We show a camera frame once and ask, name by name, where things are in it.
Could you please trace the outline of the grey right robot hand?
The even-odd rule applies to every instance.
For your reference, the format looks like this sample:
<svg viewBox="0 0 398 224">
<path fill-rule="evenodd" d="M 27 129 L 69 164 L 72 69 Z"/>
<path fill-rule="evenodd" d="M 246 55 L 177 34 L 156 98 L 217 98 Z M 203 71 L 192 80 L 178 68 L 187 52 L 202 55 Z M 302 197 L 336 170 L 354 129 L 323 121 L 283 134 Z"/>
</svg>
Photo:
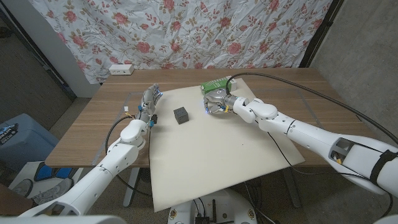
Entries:
<svg viewBox="0 0 398 224">
<path fill-rule="evenodd" d="M 231 113 L 237 99 L 237 96 L 227 93 L 224 88 L 219 88 L 206 93 L 203 97 L 203 104 L 208 114 Z"/>
</svg>

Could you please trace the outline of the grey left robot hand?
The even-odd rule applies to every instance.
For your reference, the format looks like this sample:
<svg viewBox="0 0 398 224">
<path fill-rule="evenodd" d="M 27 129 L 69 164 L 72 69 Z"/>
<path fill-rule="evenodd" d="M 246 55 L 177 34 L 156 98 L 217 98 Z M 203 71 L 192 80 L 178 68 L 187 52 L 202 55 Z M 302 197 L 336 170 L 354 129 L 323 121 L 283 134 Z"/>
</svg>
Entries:
<svg viewBox="0 0 398 224">
<path fill-rule="evenodd" d="M 159 90 L 157 83 L 150 86 L 144 93 L 139 104 L 139 112 L 136 114 L 136 119 L 148 123 L 154 113 L 157 102 L 162 97 L 163 93 Z"/>
</svg>

